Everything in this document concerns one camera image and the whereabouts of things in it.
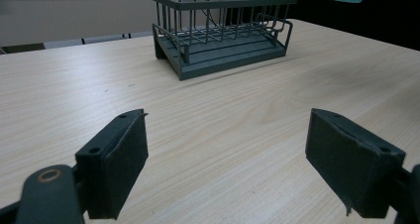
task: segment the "wire basket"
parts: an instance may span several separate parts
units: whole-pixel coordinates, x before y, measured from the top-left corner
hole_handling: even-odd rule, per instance
[[[156,56],[169,59],[183,80],[285,56],[292,30],[287,11],[297,0],[154,1]]]

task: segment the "wooden table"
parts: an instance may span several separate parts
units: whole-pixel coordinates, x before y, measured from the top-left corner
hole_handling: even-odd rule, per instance
[[[32,172],[144,108],[150,158],[119,223],[392,223],[346,217],[305,158],[310,109],[420,163],[420,53],[293,21],[286,57],[179,81],[151,37],[0,56],[0,206]],[[110,220],[89,221],[113,223]]]

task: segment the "table surface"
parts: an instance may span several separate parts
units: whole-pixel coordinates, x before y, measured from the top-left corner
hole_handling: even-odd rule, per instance
[[[286,57],[179,81],[153,38],[0,56],[0,206],[144,108],[150,157],[119,223],[392,223],[346,208],[305,158],[311,108],[420,163],[420,52],[292,21]],[[86,220],[113,223],[112,220]]]

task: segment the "light wood grain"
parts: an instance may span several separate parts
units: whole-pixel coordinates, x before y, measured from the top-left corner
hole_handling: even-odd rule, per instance
[[[310,109],[420,163],[420,53],[293,21],[286,57],[178,81],[150,37],[0,56],[0,206],[145,108],[150,158],[118,223],[392,223],[345,215],[304,154]],[[87,220],[88,223],[113,223]]]

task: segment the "dish rack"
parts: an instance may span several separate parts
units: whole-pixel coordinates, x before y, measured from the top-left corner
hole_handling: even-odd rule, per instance
[[[297,0],[154,0],[157,58],[179,80],[286,55]],[[283,33],[283,43],[278,39]]]

